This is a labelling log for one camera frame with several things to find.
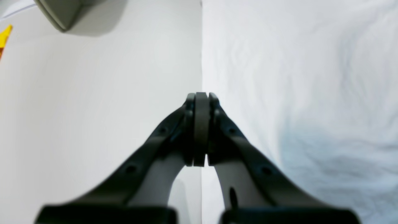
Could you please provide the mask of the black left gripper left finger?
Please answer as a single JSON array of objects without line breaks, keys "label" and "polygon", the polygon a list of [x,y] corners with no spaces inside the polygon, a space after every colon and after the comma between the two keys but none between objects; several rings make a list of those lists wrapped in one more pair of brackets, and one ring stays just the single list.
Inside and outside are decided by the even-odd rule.
[{"label": "black left gripper left finger", "polygon": [[193,164],[197,94],[167,116],[145,143],[95,188],[70,202],[46,205],[36,224],[177,224],[168,207],[175,178]]}]

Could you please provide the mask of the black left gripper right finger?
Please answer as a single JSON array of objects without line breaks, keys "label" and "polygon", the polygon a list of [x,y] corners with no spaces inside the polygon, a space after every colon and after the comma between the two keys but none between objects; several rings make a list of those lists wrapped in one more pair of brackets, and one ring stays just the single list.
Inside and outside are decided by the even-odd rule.
[{"label": "black left gripper right finger", "polygon": [[225,210],[219,224],[359,224],[347,208],[316,199],[293,183],[255,148],[226,115],[214,93],[208,96],[205,154],[215,168]]}]

